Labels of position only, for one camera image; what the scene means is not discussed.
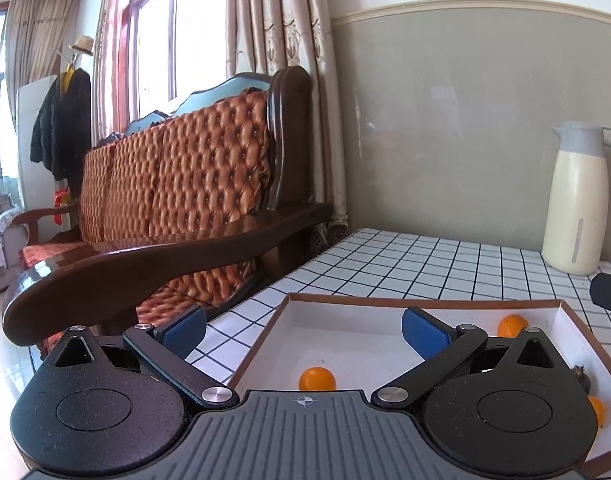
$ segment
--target curtain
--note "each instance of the curtain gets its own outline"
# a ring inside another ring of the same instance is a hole
[[[273,74],[301,65],[313,79],[311,181],[314,199],[334,205],[315,252],[348,231],[339,85],[327,0],[227,0],[227,76]]]
[[[63,35],[80,0],[10,0],[5,19],[5,79],[16,130],[16,91],[59,73]]]
[[[121,51],[129,0],[102,0],[92,70],[92,146],[127,126],[127,65]]]

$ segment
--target straw hat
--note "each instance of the straw hat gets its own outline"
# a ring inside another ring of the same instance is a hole
[[[93,46],[93,38],[90,38],[89,36],[79,36],[78,40],[76,40],[73,45],[70,45],[70,48],[76,52],[82,52],[88,56],[94,56],[94,53],[92,52]]]

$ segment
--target orange fruit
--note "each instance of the orange fruit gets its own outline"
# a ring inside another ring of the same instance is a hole
[[[501,319],[497,335],[499,337],[516,337],[525,327],[527,321],[518,314],[512,314]]]
[[[327,368],[308,368],[299,377],[299,390],[302,392],[332,392],[336,389],[337,380]]]
[[[601,428],[605,422],[605,406],[598,397],[589,395],[588,400],[592,404],[594,412],[597,414],[597,423],[599,424],[599,428]]]

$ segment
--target cream-colored thermos jug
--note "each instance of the cream-colored thermos jug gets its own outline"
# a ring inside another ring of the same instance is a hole
[[[603,126],[578,121],[553,128],[561,139],[550,192],[543,259],[570,274],[594,272],[607,222],[607,164]]]

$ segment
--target shiny floor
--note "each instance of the shiny floor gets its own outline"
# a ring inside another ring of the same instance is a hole
[[[0,294],[0,314],[2,304]],[[0,480],[19,480],[28,472],[10,435],[10,413],[31,377],[28,349],[10,343],[0,326]]]

